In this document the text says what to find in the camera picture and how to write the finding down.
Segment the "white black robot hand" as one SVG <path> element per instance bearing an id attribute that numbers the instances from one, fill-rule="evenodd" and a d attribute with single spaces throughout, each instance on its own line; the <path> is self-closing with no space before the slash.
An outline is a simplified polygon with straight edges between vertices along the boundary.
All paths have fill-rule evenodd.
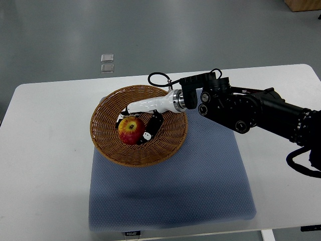
<path id="1" fill-rule="evenodd" d="M 167 95 L 161 97 L 154 97 L 144 100 L 139 100 L 130 103 L 122 112 L 118 115 L 115 128 L 118 129 L 121 121 L 128 117 L 139 117 L 142 113 L 150 113 L 149 119 L 145 131 L 135 143 L 142 145 L 151 141 L 163 124 L 163 113 L 171 111 L 173 113 L 181 113 L 186 110 L 183 92 L 180 89 L 171 90 Z"/>

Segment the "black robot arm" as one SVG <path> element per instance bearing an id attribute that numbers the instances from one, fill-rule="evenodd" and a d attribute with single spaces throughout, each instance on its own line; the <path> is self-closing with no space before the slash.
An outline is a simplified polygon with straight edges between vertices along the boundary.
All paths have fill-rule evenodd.
<path id="1" fill-rule="evenodd" d="M 286 157 L 288 166 L 320 178 L 320 111 L 287 103 L 274 88 L 232 87 L 227 77 L 214 71 L 181 78 L 187 109 L 240 134 L 252 127 L 288 139 L 300 146 Z"/>

